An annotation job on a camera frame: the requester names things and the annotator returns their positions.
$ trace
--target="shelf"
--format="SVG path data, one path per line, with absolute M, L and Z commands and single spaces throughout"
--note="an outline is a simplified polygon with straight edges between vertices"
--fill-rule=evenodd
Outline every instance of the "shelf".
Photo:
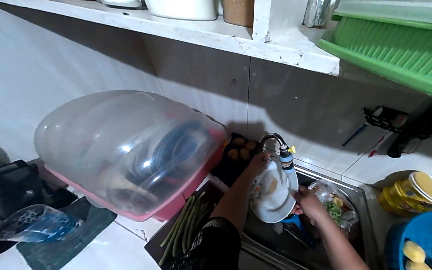
M 214 21 L 174 20 L 152 16 L 147 10 L 109 8 L 85 0 L 0 0 L 0 3 L 180 40 L 333 76 L 339 75 L 339 58 L 318 48 L 311 41 L 322 35 L 321 29 L 301 26 L 264 43 L 252 40 L 252 28 L 226 23 L 222 16 Z

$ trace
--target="sleeve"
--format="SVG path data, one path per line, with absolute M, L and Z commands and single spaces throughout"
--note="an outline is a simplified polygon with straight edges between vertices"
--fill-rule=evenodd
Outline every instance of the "sleeve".
M 237 270 L 240 249 L 241 237 L 236 227 L 225 218 L 211 218 L 171 270 Z

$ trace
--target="yellow valve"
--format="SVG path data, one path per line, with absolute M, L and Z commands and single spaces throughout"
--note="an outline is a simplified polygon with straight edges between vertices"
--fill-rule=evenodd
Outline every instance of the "yellow valve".
M 294 147 L 294 145 L 293 145 L 288 149 L 288 151 L 293 153 L 293 154 L 296 154 L 296 147 Z

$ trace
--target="blue basket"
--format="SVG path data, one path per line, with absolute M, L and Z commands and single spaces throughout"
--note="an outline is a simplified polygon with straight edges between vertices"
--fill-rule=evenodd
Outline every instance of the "blue basket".
M 432 265 L 432 212 L 418 215 L 409 222 L 393 225 L 386 236 L 384 254 L 391 270 L 405 270 L 403 254 L 406 240 L 417 243 L 426 253 L 426 263 Z

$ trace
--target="dish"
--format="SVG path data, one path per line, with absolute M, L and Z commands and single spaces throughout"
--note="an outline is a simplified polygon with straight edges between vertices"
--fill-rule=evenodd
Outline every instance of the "dish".
M 289 181 L 283 181 L 283 174 L 279 160 L 273 158 L 251 185 L 249 205 L 256 217 L 265 223 L 283 220 L 296 204 L 288 191 Z

